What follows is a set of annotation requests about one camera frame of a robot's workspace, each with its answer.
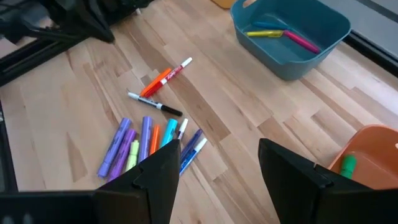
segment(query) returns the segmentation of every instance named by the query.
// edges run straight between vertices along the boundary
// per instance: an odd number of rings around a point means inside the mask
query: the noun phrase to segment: teal plastic basket
[[[284,80],[296,80],[316,67],[345,38],[349,20],[317,0],[257,0],[244,7],[237,0],[231,8],[239,43],[266,67]],[[287,36],[248,37],[245,32],[264,30],[253,22],[285,25],[320,48],[315,54]]]

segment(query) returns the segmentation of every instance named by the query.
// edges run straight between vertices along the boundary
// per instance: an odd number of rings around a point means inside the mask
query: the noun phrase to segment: yellow highlighter
[[[126,170],[125,170],[125,172],[127,172],[129,169],[131,169],[131,168],[133,168],[135,165],[137,165],[138,147],[139,147],[139,142],[138,142],[138,140],[134,140],[134,141],[131,143],[130,154],[129,154],[129,158],[127,159],[127,164],[126,164]]]
[[[248,37],[282,37],[283,30],[262,30],[246,32]]]

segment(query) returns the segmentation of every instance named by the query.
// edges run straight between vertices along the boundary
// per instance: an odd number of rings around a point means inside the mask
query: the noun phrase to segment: wooden floor
[[[242,48],[210,0],[156,0],[0,88],[20,190],[93,189],[122,117],[164,126],[129,99],[159,71],[193,62],[154,99],[210,140],[180,179],[171,223],[278,223],[257,159],[260,138],[327,166],[366,124],[398,128],[398,79],[340,44],[304,78],[284,82]]]

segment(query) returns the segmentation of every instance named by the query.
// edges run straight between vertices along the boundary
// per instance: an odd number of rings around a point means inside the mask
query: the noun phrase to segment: pink marker
[[[286,36],[288,36],[290,39],[292,39],[294,42],[300,44],[301,46],[303,46],[305,49],[315,53],[315,54],[319,54],[320,50],[317,46],[311,44],[310,42],[308,42],[307,40],[305,40],[304,38],[300,37],[297,34],[294,34],[293,32],[289,31],[289,30],[285,30],[284,34]]]

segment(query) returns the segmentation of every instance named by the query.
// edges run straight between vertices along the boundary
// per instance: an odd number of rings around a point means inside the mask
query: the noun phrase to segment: purple marker
[[[98,177],[106,177],[109,171],[109,168],[111,167],[111,164],[113,162],[114,157],[118,153],[118,149],[120,146],[120,143],[122,142],[124,133],[126,133],[127,129],[129,128],[131,124],[130,119],[128,118],[123,118],[122,122],[120,122],[119,129],[116,131],[112,143],[108,148],[108,151],[106,152],[104,161],[102,162],[101,166],[98,169],[97,176]]]
[[[150,144],[150,128],[152,127],[152,118],[145,116],[142,120],[141,141],[139,142],[138,163],[148,157]]]
[[[132,143],[132,140],[134,140],[134,137],[136,137],[136,131],[134,129],[129,129],[123,138],[123,142],[120,146],[118,155],[116,156],[114,161],[114,166],[109,173],[108,182],[119,177],[120,173],[122,172],[124,162],[129,155],[130,145]]]

